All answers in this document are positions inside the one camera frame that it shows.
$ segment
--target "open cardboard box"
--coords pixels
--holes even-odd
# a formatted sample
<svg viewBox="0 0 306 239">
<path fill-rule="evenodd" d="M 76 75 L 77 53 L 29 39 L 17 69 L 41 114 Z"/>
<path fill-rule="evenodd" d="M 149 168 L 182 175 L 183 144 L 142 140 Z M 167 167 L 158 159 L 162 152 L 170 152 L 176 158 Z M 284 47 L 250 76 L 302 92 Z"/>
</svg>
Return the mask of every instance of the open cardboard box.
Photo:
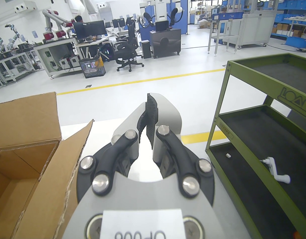
<svg viewBox="0 0 306 239">
<path fill-rule="evenodd" d="M 91 127 L 61 141 L 54 92 L 0 104 L 0 239 L 62 237 Z"/>
</svg>

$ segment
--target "black mesh chair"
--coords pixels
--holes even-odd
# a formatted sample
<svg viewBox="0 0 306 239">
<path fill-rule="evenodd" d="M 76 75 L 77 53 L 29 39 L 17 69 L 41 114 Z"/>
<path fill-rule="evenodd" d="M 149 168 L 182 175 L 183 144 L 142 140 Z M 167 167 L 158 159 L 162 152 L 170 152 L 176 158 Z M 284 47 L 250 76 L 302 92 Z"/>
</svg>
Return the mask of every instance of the black mesh chair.
<svg viewBox="0 0 306 239">
<path fill-rule="evenodd" d="M 129 66 L 129 72 L 131 72 L 131 65 L 144 65 L 142 63 L 138 63 L 135 58 L 139 56 L 135 48 L 132 44 L 128 43 L 128 41 L 117 41 L 115 43 L 117 51 L 114 52 L 114 58 L 118 65 L 121 65 L 117 68 L 117 71 L 120 71 L 120 68 Z"/>
</svg>

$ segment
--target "green tool cart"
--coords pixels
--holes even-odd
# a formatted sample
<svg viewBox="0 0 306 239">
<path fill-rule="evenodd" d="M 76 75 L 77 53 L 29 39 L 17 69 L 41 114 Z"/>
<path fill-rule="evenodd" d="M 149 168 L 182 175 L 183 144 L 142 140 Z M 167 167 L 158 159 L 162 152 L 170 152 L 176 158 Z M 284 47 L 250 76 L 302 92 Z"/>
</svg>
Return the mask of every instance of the green tool cart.
<svg viewBox="0 0 306 239">
<path fill-rule="evenodd" d="M 267 94 L 263 105 L 221 114 L 230 75 Z M 274 99 L 306 118 L 306 58 L 228 61 L 206 152 L 252 238 L 306 239 L 306 132 L 270 106 Z M 215 126 L 230 142 L 210 146 Z M 260 161 L 267 157 L 289 184 L 274 179 Z"/>
</svg>

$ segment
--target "silver bolt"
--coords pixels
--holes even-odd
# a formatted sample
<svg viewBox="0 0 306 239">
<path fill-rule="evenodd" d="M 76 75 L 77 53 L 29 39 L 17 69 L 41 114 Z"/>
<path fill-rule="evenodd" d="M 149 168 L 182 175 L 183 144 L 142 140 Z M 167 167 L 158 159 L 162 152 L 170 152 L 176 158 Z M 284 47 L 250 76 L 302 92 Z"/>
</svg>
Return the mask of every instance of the silver bolt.
<svg viewBox="0 0 306 239">
<path fill-rule="evenodd" d="M 184 191 L 191 196 L 197 195 L 200 191 L 200 184 L 192 176 L 185 177 L 182 182 L 182 185 Z"/>
<path fill-rule="evenodd" d="M 132 140 L 136 137 L 136 132 L 133 129 L 128 129 L 124 135 L 128 140 Z"/>
<path fill-rule="evenodd" d="M 120 137 L 121 137 L 120 134 L 114 135 L 111 139 L 111 144 L 113 145 L 115 142 L 117 142 L 117 140 L 120 139 Z"/>
<path fill-rule="evenodd" d="M 157 128 L 157 132 L 160 133 L 162 136 L 166 136 L 170 133 L 170 128 L 169 126 L 161 125 Z"/>
<path fill-rule="evenodd" d="M 84 157 L 80 162 L 80 166 L 84 170 L 89 169 L 92 166 L 92 164 L 93 164 L 93 157 L 91 156 Z"/>
<path fill-rule="evenodd" d="M 92 182 L 92 189 L 95 192 L 104 192 L 109 187 L 109 177 L 105 174 L 97 175 Z"/>
<path fill-rule="evenodd" d="M 210 164 L 210 162 L 208 160 L 205 159 L 200 159 L 198 162 L 198 165 L 201 169 L 202 172 L 210 172 L 212 169 L 212 165 Z"/>
</svg>

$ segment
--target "yellow floor line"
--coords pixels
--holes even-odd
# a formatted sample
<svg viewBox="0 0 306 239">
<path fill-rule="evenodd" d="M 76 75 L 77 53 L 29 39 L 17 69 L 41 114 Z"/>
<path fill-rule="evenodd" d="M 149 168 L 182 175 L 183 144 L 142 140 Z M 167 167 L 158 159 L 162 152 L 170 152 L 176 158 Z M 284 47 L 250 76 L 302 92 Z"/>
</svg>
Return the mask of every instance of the yellow floor line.
<svg viewBox="0 0 306 239">
<path fill-rule="evenodd" d="M 184 144 L 205 142 L 208 140 L 208 137 L 209 137 L 209 132 L 184 135 L 182 136 L 182 142 Z M 220 130 L 214 131 L 212 140 L 222 140 L 222 139 L 226 139 L 225 134 L 222 133 Z"/>
<path fill-rule="evenodd" d="M 112 84 L 112 85 L 105 85 L 105 86 L 99 86 L 99 87 L 93 87 L 93 88 L 84 88 L 84 89 L 79 89 L 79 90 L 57 93 L 57 95 L 66 95 L 66 94 L 71 94 L 71 93 L 78 93 L 78 92 L 107 88 L 107 87 L 116 87 L 116 86 L 122 86 L 122 85 L 129 85 L 129 84 L 136 84 L 136 83 L 143 83 L 143 82 L 149 82 L 149 81 L 169 79 L 169 78 L 184 77 L 184 76 L 190 76 L 190 75 L 200 75 L 200 74 L 213 73 L 213 72 L 218 72 L 218 71 L 225 71 L 225 68 L 215 69 L 215 70 L 207 70 L 207 71 L 201 71 L 201 72 L 194 72 L 194 73 L 188 73 L 188 74 L 181 74 L 181 75 L 163 76 L 163 77 L 150 78 L 150 79 L 137 80 L 137 81 L 130 81 L 130 82 L 124 82 L 124 83 L 118 83 L 118 84 Z"/>
</svg>

